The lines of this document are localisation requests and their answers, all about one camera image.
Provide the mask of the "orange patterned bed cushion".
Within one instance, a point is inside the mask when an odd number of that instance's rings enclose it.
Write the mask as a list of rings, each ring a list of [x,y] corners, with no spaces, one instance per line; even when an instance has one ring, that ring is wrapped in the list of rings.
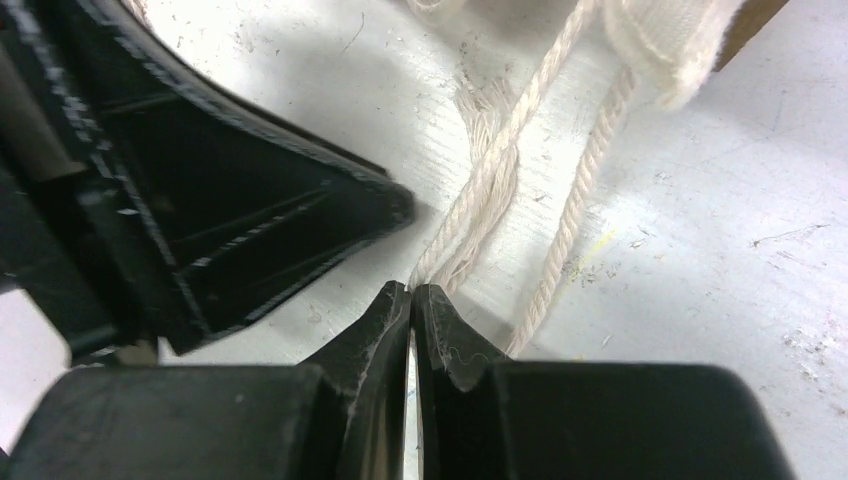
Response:
[[[674,110],[688,103],[715,67],[742,1],[579,1],[531,81],[538,103],[582,29],[600,14],[624,65],[658,90]]]

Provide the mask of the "wooden pet bed frame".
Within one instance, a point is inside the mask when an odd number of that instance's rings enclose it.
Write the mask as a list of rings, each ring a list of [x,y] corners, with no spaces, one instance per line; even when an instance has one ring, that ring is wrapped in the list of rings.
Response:
[[[712,71],[721,71],[787,3],[788,0],[745,1],[726,32]]]

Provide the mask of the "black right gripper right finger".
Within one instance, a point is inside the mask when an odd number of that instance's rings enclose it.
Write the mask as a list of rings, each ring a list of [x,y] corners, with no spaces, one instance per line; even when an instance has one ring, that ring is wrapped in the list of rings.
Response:
[[[517,361],[435,285],[411,301],[424,479],[790,479],[752,391],[717,366]]]

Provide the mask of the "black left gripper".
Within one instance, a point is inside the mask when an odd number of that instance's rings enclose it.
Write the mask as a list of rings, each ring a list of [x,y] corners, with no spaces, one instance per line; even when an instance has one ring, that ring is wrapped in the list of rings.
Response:
[[[202,78],[116,1],[1,12],[1,282],[73,367],[242,330],[415,216],[384,169]]]

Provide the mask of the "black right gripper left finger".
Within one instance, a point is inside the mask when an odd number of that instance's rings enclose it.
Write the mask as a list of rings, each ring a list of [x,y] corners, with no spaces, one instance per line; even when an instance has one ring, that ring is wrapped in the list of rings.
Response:
[[[399,479],[411,295],[386,283],[295,365],[87,367],[46,393],[7,479]]]

